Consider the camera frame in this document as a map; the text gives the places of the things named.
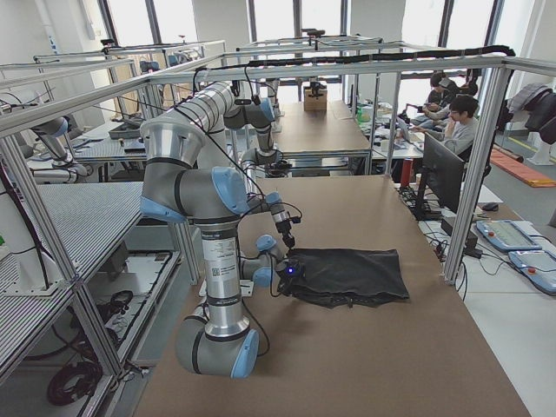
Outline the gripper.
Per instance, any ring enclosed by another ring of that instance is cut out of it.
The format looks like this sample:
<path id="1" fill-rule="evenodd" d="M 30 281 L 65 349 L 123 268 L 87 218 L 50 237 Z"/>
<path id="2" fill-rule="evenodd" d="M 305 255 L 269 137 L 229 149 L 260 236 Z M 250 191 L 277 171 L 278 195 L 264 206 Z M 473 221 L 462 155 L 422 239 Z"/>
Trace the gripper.
<path id="1" fill-rule="evenodd" d="M 291 229 L 293 224 L 298 224 L 301 222 L 302 216 L 291 216 L 283 208 L 278 208 L 273 210 L 273 220 L 277 231 L 281 234 L 282 240 L 287 248 L 293 248 L 295 246 L 295 238 L 291 234 Z"/>
<path id="2" fill-rule="evenodd" d="M 277 290 L 280 295 L 294 295 L 302 289 L 305 265 L 301 261 L 294 258 L 284 259 L 276 265 L 275 272 L 279 276 Z"/>

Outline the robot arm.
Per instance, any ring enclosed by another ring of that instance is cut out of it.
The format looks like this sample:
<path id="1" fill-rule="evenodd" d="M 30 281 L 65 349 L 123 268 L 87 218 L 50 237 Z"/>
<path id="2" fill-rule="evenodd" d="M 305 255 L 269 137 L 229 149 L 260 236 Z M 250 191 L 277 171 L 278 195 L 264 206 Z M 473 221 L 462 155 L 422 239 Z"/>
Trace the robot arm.
<path id="1" fill-rule="evenodd" d="M 274 111 L 268 100 L 245 103 L 232 82 L 215 82 L 141 126 L 147 149 L 140 209 L 157 220 L 191 220 L 201 231 L 206 294 L 179 327 L 175 340 L 181 365 L 195 374 L 248 377 L 259 350 L 259 334 L 242 306 L 241 267 L 258 284 L 268 285 L 281 251 L 269 235 L 260 237 L 260 254 L 241 258 L 237 226 L 245 215 L 269 212 L 288 248 L 295 245 L 295 219 L 276 192 L 246 190 L 242 173 L 232 167 L 197 161 L 211 133 L 221 126 L 256 129 L 260 147 L 249 154 L 256 162 L 272 162 Z"/>
<path id="2" fill-rule="evenodd" d="M 241 167 L 255 169 L 261 165 L 278 162 L 278 150 L 272 137 L 272 123 L 275 121 L 275 108 L 269 98 L 257 95 L 250 98 L 235 97 L 232 109 L 223 117 L 228 129 L 239 129 L 251 125 L 255 129 L 258 146 L 243 153 Z M 273 216 L 277 231 L 287 248 L 295 246 L 295 238 L 291 234 L 293 223 L 299 223 L 299 216 L 291 216 L 278 192 L 257 197 L 249 203 L 249 214 L 268 211 Z"/>

